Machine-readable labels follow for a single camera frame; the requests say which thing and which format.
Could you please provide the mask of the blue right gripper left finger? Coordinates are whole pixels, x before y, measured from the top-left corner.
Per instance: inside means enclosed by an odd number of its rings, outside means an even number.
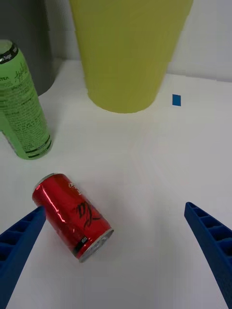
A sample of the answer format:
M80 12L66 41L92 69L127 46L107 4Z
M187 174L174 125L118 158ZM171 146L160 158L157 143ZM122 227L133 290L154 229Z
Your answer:
M7 307L45 221L45 208L40 206L0 235L1 309Z

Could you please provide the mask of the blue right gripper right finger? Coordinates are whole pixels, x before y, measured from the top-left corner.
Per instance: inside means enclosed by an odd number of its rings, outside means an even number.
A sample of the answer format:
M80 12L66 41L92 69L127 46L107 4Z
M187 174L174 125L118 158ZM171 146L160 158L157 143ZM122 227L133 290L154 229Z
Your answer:
M191 202L184 217L190 226L228 308L232 308L232 231Z

